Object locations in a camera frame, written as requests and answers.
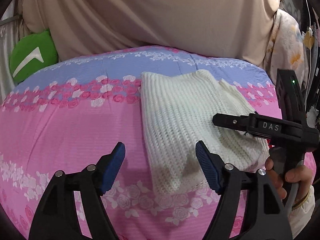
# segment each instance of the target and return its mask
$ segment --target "white check mark logo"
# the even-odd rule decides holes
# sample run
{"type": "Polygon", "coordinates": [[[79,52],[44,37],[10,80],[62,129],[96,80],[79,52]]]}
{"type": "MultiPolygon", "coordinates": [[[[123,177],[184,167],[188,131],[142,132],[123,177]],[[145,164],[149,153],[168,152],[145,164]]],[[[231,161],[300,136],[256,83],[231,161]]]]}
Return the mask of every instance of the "white check mark logo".
{"type": "Polygon", "coordinates": [[[18,74],[18,72],[22,70],[22,68],[25,67],[25,65],[27,65],[34,58],[41,61],[42,63],[44,62],[39,47],[36,47],[28,56],[24,58],[24,60],[21,61],[21,63],[16,68],[12,76],[15,77],[18,74]]]}

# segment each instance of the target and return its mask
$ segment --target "green pillow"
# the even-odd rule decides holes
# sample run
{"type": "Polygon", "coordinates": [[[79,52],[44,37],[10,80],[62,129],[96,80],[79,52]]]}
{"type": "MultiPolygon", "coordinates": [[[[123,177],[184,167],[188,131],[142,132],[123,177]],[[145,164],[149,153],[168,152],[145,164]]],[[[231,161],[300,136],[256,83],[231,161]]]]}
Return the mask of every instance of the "green pillow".
{"type": "Polygon", "coordinates": [[[44,67],[58,63],[58,53],[50,31],[31,34],[21,39],[10,57],[10,72],[16,84],[44,67]]]}

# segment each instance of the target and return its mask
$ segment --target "bed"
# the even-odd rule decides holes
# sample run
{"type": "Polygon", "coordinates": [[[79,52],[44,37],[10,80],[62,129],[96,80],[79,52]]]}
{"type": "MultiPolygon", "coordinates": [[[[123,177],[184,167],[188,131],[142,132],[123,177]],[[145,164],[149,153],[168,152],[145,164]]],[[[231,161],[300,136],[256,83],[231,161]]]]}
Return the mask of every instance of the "bed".
{"type": "MultiPolygon", "coordinates": [[[[0,203],[20,233],[28,238],[55,171],[81,171],[122,141],[126,158],[102,197],[119,238],[202,239],[219,196],[209,188],[171,196],[153,193],[140,110],[142,72],[175,76],[197,69],[235,85],[259,114],[281,118],[274,85],[261,68],[168,47],[74,58],[18,85],[0,107],[0,127],[5,127],[0,136],[0,203]]],[[[305,165],[315,173],[311,153],[305,165]]],[[[245,199],[242,192],[231,236],[240,231],[245,199]]],[[[75,200],[82,232],[90,236],[79,192],[75,200]]]]}

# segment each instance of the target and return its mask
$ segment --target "ribbed knit fabric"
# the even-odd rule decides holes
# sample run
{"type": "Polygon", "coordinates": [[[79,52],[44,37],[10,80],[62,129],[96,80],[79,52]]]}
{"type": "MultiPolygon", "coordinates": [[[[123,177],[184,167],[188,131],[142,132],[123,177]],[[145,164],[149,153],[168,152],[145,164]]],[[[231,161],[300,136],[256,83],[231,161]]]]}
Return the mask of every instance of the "ribbed knit fabric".
{"type": "Polygon", "coordinates": [[[216,127],[216,113],[248,115],[254,109],[238,90],[207,70],[176,77],[145,72],[141,87],[144,139],[157,194],[208,186],[195,154],[203,140],[210,152],[240,170],[255,171],[268,157],[267,141],[216,127]]]}

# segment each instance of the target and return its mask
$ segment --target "white sleeve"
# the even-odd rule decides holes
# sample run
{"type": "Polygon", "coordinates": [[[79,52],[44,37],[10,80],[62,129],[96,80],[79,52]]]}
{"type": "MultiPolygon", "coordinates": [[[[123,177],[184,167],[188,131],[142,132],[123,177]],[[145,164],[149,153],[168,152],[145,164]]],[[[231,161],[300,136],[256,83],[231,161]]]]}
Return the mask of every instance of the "white sleeve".
{"type": "Polygon", "coordinates": [[[310,194],[307,200],[299,208],[293,210],[289,215],[289,223],[293,238],[295,238],[307,225],[311,219],[315,205],[314,189],[310,186],[310,194]]]}

